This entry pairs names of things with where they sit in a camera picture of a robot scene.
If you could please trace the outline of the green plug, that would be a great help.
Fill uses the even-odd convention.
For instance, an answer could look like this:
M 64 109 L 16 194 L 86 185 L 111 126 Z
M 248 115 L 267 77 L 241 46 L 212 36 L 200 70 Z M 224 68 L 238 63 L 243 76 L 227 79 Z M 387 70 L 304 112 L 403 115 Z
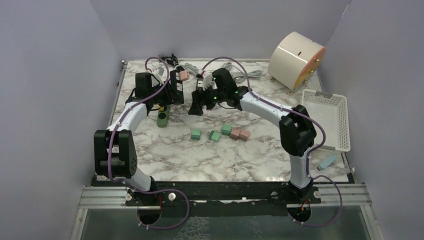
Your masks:
M 208 135 L 208 139 L 215 143 L 219 142 L 220 138 L 221 138 L 221 133 L 215 130 L 212 130 Z
M 191 130 L 190 138 L 192 140 L 200 140 L 201 139 L 201 130 L 200 129 L 197 129 L 197 128 L 193 128 Z
M 229 136 L 232 131 L 232 126 L 230 124 L 223 124 L 221 128 L 221 133 L 223 135 Z

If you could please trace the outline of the pink plug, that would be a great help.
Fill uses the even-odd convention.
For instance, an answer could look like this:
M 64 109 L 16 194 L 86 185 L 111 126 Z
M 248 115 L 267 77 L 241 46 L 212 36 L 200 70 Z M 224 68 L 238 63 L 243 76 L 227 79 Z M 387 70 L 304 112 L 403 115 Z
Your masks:
M 188 70 L 181 70 L 177 73 L 177 77 L 182 82 L 187 81 L 190 79 L 190 72 Z
M 237 140 L 240 136 L 241 130 L 237 128 L 232 128 L 229 134 L 229 137 L 233 140 Z
M 246 129 L 242 129 L 238 135 L 238 138 L 243 141 L 247 141 L 250 137 L 250 132 Z

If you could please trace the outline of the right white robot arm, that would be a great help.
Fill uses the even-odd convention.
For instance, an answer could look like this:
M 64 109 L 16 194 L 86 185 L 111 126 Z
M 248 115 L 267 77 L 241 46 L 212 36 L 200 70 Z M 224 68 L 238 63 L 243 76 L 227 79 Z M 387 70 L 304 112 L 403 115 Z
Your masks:
M 277 104 L 248 86 L 237 86 L 225 68 L 211 74 L 200 70 L 196 78 L 201 86 L 191 93 L 189 115 L 201 116 L 203 109 L 211 110 L 216 104 L 225 102 L 230 107 L 255 114 L 277 126 L 281 145 L 290 158 L 289 199 L 296 204 L 306 200 L 313 186 L 309 176 L 308 151 L 312 149 L 317 136 L 307 109 L 302 105 L 290 108 Z

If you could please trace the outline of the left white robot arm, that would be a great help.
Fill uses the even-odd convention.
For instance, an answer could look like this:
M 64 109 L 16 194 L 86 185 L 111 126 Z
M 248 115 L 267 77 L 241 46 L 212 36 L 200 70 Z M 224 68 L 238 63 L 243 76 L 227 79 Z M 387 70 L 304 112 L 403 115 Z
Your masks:
M 166 78 L 157 71 L 136 73 L 135 87 L 119 117 L 93 135 L 95 173 L 131 187 L 147 206 L 155 203 L 159 191 L 153 177 L 138 168 L 133 133 L 154 111 L 154 105 L 169 108 L 184 103 L 182 82 L 177 70 L 170 71 Z

